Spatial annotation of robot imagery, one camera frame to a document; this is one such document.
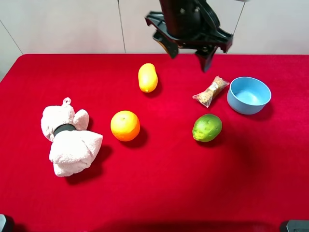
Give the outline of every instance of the folded towel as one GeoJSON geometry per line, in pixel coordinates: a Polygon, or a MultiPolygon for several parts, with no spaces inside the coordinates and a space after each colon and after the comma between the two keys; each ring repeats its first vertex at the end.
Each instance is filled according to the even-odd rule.
{"type": "Polygon", "coordinates": [[[103,136],[87,131],[86,110],[74,112],[71,99],[62,106],[48,106],[43,111],[41,128],[52,143],[49,160],[57,176],[70,176],[89,168],[101,148],[103,136]]]}

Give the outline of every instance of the green lime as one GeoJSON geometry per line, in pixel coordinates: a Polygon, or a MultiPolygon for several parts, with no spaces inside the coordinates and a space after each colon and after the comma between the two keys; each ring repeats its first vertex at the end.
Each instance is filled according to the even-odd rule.
{"type": "Polygon", "coordinates": [[[194,124],[193,138],[201,142],[209,142],[220,134],[222,121],[216,115],[206,114],[200,117],[194,124]]]}

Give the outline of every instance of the blue bowl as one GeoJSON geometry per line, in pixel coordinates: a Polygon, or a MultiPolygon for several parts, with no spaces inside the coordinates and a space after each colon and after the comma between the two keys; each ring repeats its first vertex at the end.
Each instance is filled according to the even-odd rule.
{"type": "Polygon", "coordinates": [[[267,85],[252,77],[236,78],[227,94],[227,102],[232,109],[244,115],[260,112],[270,99],[267,85]]]}

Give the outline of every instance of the plastic wrapper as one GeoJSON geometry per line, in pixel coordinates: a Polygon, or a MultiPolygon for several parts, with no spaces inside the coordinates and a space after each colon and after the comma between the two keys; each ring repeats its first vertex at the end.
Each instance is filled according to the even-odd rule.
{"type": "Polygon", "coordinates": [[[220,77],[215,77],[211,86],[209,86],[204,92],[196,94],[193,99],[197,99],[201,104],[207,108],[211,105],[212,100],[230,83],[220,77]]]}

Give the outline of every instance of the orange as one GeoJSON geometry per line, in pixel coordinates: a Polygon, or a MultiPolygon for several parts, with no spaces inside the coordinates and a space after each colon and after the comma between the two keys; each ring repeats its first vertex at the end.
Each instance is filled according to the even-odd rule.
{"type": "Polygon", "coordinates": [[[112,134],[120,141],[131,141],[140,132],[140,121],[131,111],[120,111],[112,117],[112,134]]]}

